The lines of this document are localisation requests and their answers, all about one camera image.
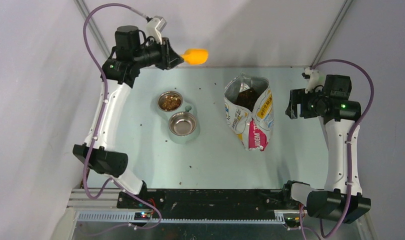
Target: wall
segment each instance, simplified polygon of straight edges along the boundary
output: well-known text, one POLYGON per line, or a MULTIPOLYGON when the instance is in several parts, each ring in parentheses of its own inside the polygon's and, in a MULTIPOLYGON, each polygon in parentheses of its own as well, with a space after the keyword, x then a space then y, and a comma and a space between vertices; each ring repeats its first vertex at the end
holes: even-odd
MULTIPOLYGON (((90 10, 107 0, 86 0, 90 10)), ((150 17, 163 16, 162 34, 179 54, 208 49, 204 66, 309 65, 344 0, 118 0, 150 17)), ((145 29, 146 21, 119 7, 94 16, 109 49, 122 25, 145 29)))
MULTIPOLYGON (((362 66, 375 99, 361 124, 358 171, 379 239, 405 240, 405 1, 354 1, 323 59, 362 66)), ((351 66, 328 63, 326 73, 350 75, 351 99, 366 106, 367 80, 351 66)))
POLYGON ((72 0, 0 0, 1 240, 49 239, 80 182, 100 91, 82 24, 72 0))

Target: pink label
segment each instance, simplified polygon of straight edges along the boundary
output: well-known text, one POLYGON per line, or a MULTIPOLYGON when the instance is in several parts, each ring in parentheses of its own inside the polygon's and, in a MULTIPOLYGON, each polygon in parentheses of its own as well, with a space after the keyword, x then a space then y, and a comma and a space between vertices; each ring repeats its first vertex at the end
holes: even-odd
POLYGON ((266 135, 254 124, 254 120, 252 120, 249 123, 248 148, 260 149, 262 147, 263 151, 267 145, 268 141, 266 135))

